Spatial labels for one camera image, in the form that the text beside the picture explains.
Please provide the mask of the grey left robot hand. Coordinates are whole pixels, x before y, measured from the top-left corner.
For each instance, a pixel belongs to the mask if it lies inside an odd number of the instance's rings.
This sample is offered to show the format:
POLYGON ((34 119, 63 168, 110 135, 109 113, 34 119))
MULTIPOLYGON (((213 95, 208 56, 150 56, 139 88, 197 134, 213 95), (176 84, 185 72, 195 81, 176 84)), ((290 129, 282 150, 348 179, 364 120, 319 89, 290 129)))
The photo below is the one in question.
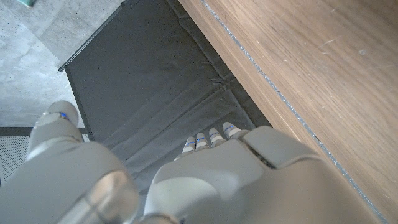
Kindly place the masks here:
POLYGON ((145 204, 122 162, 84 142, 78 112, 53 103, 25 163, 1 184, 2 223, 378 223, 314 150, 267 126, 230 123, 188 139, 153 178, 145 204))

